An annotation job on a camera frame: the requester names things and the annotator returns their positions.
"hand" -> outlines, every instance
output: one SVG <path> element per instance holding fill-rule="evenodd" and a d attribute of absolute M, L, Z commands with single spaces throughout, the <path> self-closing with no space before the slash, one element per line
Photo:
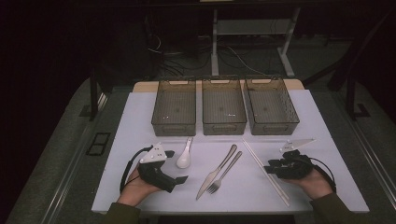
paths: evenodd
<path fill-rule="evenodd" d="M 332 193 L 332 188 L 326 179 L 316 169 L 313 169 L 302 179 L 282 179 L 283 181 L 300 186 L 303 191 L 315 200 Z"/>
<path fill-rule="evenodd" d="M 138 166 L 139 164 L 136 165 L 132 173 L 129 175 L 128 181 L 133 181 L 129 182 L 124 187 L 117 203 L 137 206 L 151 193 L 161 190 L 160 188 L 146 183 L 140 178 L 139 172 L 137 171 Z"/>

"knife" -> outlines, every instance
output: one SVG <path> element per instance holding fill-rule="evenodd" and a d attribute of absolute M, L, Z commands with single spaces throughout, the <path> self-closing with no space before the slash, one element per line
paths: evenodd
<path fill-rule="evenodd" d="M 210 183 L 216 178 L 216 175 L 220 172 L 221 168 L 227 163 L 227 161 L 231 158 L 231 156 L 235 153 L 236 151 L 236 144 L 233 144 L 230 148 L 230 151 L 228 152 L 227 156 L 224 158 L 224 161 L 221 162 L 220 166 L 214 170 L 213 172 L 209 173 L 207 175 L 204 183 L 202 184 L 201 188 L 198 191 L 197 197 L 195 200 L 198 200 L 201 195 L 206 191 L 206 189 L 209 187 Z"/>

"plastic storage basket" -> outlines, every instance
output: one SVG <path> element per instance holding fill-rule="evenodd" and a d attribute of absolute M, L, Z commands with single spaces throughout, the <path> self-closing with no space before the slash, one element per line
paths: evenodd
<path fill-rule="evenodd" d="M 290 135 L 300 122 L 280 77 L 246 76 L 245 100 L 253 135 Z"/>
<path fill-rule="evenodd" d="M 239 76 L 205 77 L 202 95 L 204 135 L 244 133 L 248 119 Z"/>
<path fill-rule="evenodd" d="M 195 77 L 161 79 L 151 119 L 155 135 L 194 136 L 195 123 Z"/>

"sleeve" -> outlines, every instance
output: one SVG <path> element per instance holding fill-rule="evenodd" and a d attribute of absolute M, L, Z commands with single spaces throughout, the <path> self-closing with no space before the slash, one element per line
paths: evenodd
<path fill-rule="evenodd" d="M 356 214 L 347 208 L 337 194 L 331 193 L 311 202 L 318 223 L 368 224 L 364 214 Z"/>
<path fill-rule="evenodd" d="M 137 224 L 139 221 L 140 209 L 122 204 L 113 203 L 107 211 L 102 224 Z"/>

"white plastic spoon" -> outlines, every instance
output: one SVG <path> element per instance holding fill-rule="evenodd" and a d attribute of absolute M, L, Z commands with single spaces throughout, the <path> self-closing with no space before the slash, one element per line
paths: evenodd
<path fill-rule="evenodd" d="M 190 158 L 190 145 L 192 142 L 192 137 L 187 138 L 186 147 L 184 148 L 183 153 L 178 158 L 176 165 L 178 168 L 184 169 L 190 166 L 191 158 Z"/>

